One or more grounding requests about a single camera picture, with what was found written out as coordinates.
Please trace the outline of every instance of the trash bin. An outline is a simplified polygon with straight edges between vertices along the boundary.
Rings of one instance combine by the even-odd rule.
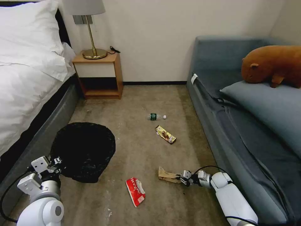
[[[96,183],[114,153],[115,137],[107,127],[75,122],[57,132],[50,159],[61,158],[64,176],[83,183]]]

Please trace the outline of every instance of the trash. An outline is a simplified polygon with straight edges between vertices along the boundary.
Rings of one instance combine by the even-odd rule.
[[[148,116],[147,116],[147,118],[149,119],[149,120],[157,120],[157,119],[166,119],[166,115],[163,115],[163,116],[161,116],[161,115],[158,115],[158,114],[156,114],[156,113],[151,113],[151,114],[149,114]]]
[[[166,172],[162,167],[159,166],[158,177],[160,180],[166,180],[172,183],[180,184],[181,174],[174,174]]]
[[[171,135],[169,132],[167,132],[165,129],[163,129],[161,126],[156,127],[157,134],[162,137],[164,140],[166,140],[168,143],[172,144],[176,141],[176,137]]]
[[[132,202],[137,208],[137,206],[139,206],[140,203],[142,203],[142,201],[145,199],[145,191],[142,188],[142,183],[134,177],[128,179],[125,183],[131,196]]]

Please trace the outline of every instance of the nightstand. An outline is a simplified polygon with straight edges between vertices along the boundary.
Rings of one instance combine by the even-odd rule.
[[[81,52],[72,62],[86,99],[121,99],[123,80],[119,53],[88,60]]]

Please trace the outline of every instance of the baseboard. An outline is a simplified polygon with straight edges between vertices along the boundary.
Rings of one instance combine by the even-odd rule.
[[[123,85],[186,85],[187,81],[123,82]]]

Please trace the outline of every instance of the sofa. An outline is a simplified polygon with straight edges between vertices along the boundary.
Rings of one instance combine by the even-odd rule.
[[[296,195],[301,186],[300,158],[268,126],[220,90],[242,80],[242,59],[250,51],[284,44],[269,38],[199,36],[187,79],[217,165],[230,174],[259,223],[267,225],[300,223],[301,198]],[[194,74],[198,77],[191,80]],[[290,167],[291,161],[296,167]]]

